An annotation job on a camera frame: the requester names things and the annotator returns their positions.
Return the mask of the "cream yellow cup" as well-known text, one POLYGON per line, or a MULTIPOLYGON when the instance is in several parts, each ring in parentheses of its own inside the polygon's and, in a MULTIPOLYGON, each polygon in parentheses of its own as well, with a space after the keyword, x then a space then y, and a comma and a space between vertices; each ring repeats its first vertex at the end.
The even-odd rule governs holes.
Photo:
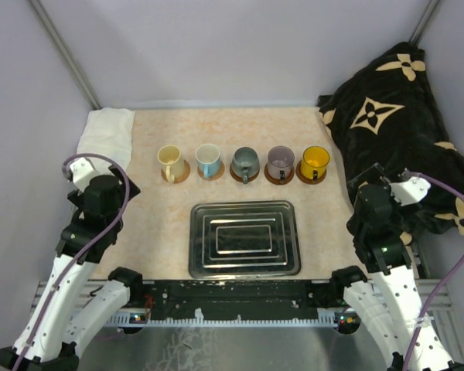
POLYGON ((173 183, 175 178, 184 173, 184 159, 180 149, 175 145, 160 148, 157 157, 169 183, 173 183))

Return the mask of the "dark wooden coaster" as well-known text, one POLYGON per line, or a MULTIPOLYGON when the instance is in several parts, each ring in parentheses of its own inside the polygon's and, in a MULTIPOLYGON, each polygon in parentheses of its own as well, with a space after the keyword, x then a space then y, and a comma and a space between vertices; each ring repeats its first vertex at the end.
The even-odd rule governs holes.
MULTIPOLYGON (((244 182, 243 182, 243 179, 242 179, 239 175, 237 175, 237 174, 234 172, 233 164, 230 164, 230 166, 229 166, 229 173, 230 173, 230 176, 231 176, 235 181, 244 183, 244 182)), ((258 177, 259 174, 260 174, 260 171, 257 171, 253 176, 251 176, 251 177, 248 178, 247 183, 253 182, 253 181, 258 177)))
POLYGON ((268 166, 267 165, 264 166, 264 177, 271 184, 274 184, 274 185, 277 185, 277 186, 285 186, 285 185, 289 184, 290 181, 293 180, 294 176, 295 176, 295 170, 293 169, 293 170, 291 170, 290 174, 284 180, 275 179, 269 174, 268 166))
POLYGON ((316 185, 316 184, 321 183, 325 179, 327 172, 328 172, 327 170, 324 171, 323 175, 320 178, 317 178, 317 179, 306 178, 301 172, 301 164, 302 162, 299 161, 295 168, 295 174, 301 182, 304 182, 305 184, 308 184, 308 185, 316 185))

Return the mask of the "woven coaster frilled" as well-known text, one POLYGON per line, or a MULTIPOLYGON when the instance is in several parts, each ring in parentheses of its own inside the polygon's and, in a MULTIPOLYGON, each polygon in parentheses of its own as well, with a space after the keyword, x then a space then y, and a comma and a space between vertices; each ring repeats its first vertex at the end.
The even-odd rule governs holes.
MULTIPOLYGON (((184 166, 185 166, 184 173, 180 177, 175 178, 173 184, 179 184, 179 183, 185 182, 187 178, 189 177, 191 173, 191 168, 187 160, 184 161, 184 166)), ((165 171, 163 169, 160 170, 160 175, 165 182, 168 182, 166 175, 165 175, 165 171)))

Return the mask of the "dark wooden coaster front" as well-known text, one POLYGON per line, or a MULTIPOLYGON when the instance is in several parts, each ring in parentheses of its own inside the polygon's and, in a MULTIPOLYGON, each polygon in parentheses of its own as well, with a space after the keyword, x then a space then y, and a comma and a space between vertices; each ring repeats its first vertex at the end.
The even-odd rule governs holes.
POLYGON ((285 185, 289 184, 290 181, 293 180, 294 176, 295 176, 295 170, 293 169, 293 170, 291 170, 290 174, 284 180, 275 179, 269 174, 268 166, 267 165, 264 166, 264 177, 271 184, 274 184, 274 185, 277 185, 277 186, 285 186, 285 185))

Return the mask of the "purple cup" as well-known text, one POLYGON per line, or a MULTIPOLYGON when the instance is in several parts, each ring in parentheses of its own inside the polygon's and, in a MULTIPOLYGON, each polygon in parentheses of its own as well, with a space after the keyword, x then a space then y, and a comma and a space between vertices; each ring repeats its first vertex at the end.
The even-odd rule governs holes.
POLYGON ((269 176, 279 183, 286 183, 293 173, 294 152, 286 146, 273 147, 268 153, 267 171, 269 176))

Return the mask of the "white cup blue handle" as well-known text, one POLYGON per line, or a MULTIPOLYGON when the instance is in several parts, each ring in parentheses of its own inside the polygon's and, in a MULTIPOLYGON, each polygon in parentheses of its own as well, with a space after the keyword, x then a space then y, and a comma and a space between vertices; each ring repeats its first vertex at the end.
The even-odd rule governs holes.
POLYGON ((220 149, 214 144, 203 144, 196 150, 196 160, 203 177, 210 179, 220 170, 220 149))

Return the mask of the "woven coaster smooth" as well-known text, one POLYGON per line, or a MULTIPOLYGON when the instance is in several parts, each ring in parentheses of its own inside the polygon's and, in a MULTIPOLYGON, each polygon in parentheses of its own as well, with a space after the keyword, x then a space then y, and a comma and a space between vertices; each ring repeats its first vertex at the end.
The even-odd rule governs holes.
POLYGON ((218 180, 225 173, 225 165, 223 162, 221 162, 218 172, 208 178, 204 175, 204 172, 200 169, 200 167, 197 167, 197 173, 199 177, 203 180, 206 180, 206 181, 218 180))

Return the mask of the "dark wooden coaster back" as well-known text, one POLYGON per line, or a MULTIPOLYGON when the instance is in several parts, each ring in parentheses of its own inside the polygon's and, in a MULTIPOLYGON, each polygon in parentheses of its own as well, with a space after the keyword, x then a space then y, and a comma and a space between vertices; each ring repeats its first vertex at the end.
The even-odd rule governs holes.
MULTIPOLYGON (((229 173, 230 173, 230 176, 231 176, 235 181, 244 183, 244 182, 243 182, 243 179, 242 179, 239 175, 237 175, 237 174, 234 172, 233 164, 230 164, 230 166, 229 166, 229 173)), ((253 181, 258 177, 259 174, 260 174, 260 171, 257 171, 253 176, 251 176, 251 177, 248 178, 247 183, 253 182, 253 181)))

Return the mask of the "grey cup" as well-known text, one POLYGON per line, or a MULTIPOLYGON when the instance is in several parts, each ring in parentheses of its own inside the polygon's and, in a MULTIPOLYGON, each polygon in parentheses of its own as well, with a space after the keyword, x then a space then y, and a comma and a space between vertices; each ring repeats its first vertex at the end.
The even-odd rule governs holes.
POLYGON ((257 152, 250 147, 237 149, 232 159, 231 169, 243 184, 248 184, 260 170, 257 152))

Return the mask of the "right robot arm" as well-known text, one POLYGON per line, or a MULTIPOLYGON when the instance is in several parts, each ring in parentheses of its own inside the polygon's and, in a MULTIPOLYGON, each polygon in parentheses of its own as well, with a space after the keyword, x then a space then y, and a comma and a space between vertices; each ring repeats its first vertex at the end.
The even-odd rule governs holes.
POLYGON ((427 195, 432 181, 402 175, 391 181, 375 163, 352 178, 353 215, 347 229, 365 266, 332 273, 330 297, 348 305, 367 327, 389 370, 464 370, 441 343, 428 307, 440 284, 422 301, 397 222, 427 195))

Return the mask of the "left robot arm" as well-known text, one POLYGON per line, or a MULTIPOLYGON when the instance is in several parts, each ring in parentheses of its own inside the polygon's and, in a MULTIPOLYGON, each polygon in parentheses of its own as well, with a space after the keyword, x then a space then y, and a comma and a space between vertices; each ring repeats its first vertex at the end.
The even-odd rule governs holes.
POLYGON ((142 275, 125 267, 114 269, 94 298, 77 314, 81 289, 123 227, 122 213, 140 189, 117 165, 99 175, 81 159, 65 170, 70 180, 84 175, 68 195, 76 206, 61 233, 46 287, 22 334, 0 349, 7 370, 76 370, 85 349, 107 320, 125 305, 144 301, 142 275))

